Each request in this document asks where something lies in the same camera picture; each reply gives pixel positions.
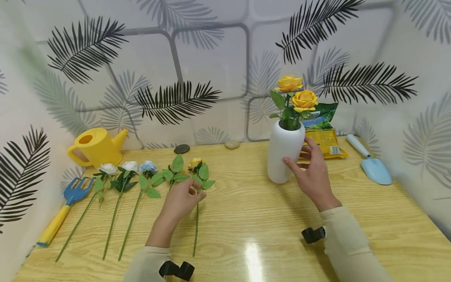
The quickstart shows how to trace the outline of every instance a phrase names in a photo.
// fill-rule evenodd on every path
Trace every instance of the beige sleeve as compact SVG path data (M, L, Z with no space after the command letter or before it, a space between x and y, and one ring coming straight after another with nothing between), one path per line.
M346 207L320 213L326 230L325 253L342 282L391 282L369 241Z
M143 247L133 258L124 276L124 282L164 282L158 273L164 262L170 260L169 249Z

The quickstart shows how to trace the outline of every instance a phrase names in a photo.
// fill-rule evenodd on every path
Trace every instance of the beige pebble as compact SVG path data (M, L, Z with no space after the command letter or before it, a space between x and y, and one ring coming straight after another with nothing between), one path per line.
M227 140L224 142L224 146L230 150L238 148L239 144L240 144L239 141L236 140Z

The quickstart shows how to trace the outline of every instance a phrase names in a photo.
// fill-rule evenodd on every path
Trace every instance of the light blue rose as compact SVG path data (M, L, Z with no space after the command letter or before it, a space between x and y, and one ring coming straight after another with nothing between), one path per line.
M139 172L151 172L152 174L156 174L158 172L158 168L152 161L145 161L139 167Z

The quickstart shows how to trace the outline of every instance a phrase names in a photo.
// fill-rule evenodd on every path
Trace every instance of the yellow handle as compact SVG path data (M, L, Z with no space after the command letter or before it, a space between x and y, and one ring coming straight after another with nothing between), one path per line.
M57 213L57 215L55 215L53 220L47 226L46 230L36 243L38 246L47 247L48 245L50 245L61 225L63 225L63 222L66 219L69 211L70 206L64 205L61 207L60 211Z
M69 157L76 162L77 164L81 165L81 166L91 166L91 162L85 162L82 161L77 155L75 155L74 151L77 148L77 146L72 145L69 147L69 149L67 149L67 154L69 155Z

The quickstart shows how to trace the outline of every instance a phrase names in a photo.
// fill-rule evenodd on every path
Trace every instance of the black stone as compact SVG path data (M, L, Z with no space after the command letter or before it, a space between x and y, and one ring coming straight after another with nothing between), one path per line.
M174 153L176 154L184 154L189 151L189 146L187 144L181 144L174 149Z

